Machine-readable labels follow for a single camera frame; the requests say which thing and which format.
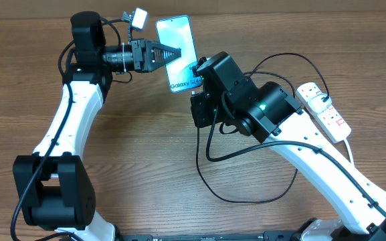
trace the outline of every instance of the white power strip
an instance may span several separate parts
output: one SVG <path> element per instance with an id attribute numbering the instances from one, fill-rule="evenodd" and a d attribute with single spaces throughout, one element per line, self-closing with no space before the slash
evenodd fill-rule
<path id="1" fill-rule="evenodd" d="M 301 85 L 296 94 L 333 143 L 339 143 L 350 135 L 350 126 L 334 108 L 330 98 L 323 102 L 322 99 L 327 95 L 315 83 Z"/>

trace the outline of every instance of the samsung galaxy phone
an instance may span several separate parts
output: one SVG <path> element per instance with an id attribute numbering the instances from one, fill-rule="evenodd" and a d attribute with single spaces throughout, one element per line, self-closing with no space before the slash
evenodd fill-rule
<path id="1" fill-rule="evenodd" d="M 169 88 L 179 92 L 196 88 L 201 85 L 201 77 L 194 77 L 190 70 L 197 64 L 193 33 L 188 16 L 162 19 L 155 24 L 161 44 L 180 48 L 181 57 L 166 65 Z"/>

